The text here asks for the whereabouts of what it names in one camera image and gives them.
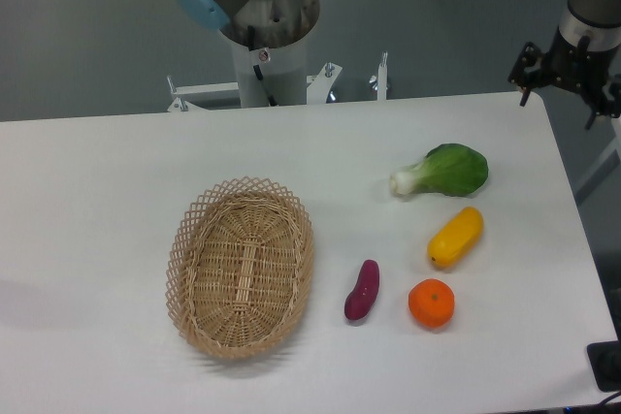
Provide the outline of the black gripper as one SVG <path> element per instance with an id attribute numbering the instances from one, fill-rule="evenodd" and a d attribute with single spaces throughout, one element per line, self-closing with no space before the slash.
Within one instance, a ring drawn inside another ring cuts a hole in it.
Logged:
<path id="1" fill-rule="evenodd" d="M 585 130 L 590 130 L 599 116 L 618 118 L 620 77 L 612 76 L 609 67 L 619 47 L 595 50 L 594 44 L 585 34 L 572 44 L 560 32 L 547 52 L 526 43 L 507 78 L 521 91 L 519 106 L 526 106 L 533 90 L 554 86 L 579 96 L 590 109 Z"/>

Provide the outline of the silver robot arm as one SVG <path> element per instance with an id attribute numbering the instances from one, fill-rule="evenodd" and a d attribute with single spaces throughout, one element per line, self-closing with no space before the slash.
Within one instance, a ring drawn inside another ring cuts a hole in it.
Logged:
<path id="1" fill-rule="evenodd" d="M 200 26 L 220 31 L 233 47 L 245 107 L 305 104 L 304 58 L 294 53 L 319 17 L 318 0 L 176 0 Z M 608 69 L 620 49 L 620 0 L 568 0 L 552 45 L 526 44 L 508 81 L 526 102 L 536 88 L 578 95 L 592 117 L 620 115 L 620 79 Z"/>

